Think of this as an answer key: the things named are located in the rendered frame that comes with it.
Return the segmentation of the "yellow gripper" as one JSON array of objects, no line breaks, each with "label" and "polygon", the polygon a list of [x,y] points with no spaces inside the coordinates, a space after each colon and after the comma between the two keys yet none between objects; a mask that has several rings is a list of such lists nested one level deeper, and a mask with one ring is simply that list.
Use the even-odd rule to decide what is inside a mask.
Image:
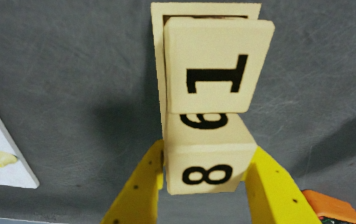
[{"label": "yellow gripper", "polygon": [[[144,155],[99,224],[157,224],[163,166],[164,139],[160,139]],[[241,181],[252,224],[321,224],[289,173],[259,146]]]}]

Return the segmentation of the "cream number cube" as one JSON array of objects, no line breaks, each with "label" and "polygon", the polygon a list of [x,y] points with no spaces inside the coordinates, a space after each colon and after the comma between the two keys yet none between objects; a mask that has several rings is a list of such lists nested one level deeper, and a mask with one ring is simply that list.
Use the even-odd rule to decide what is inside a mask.
[{"label": "cream number cube", "polygon": [[169,20],[164,26],[168,111],[246,112],[273,23],[235,17]]},{"label": "cream number cube", "polygon": [[164,159],[171,195],[235,192],[257,148],[237,113],[172,114]]}]

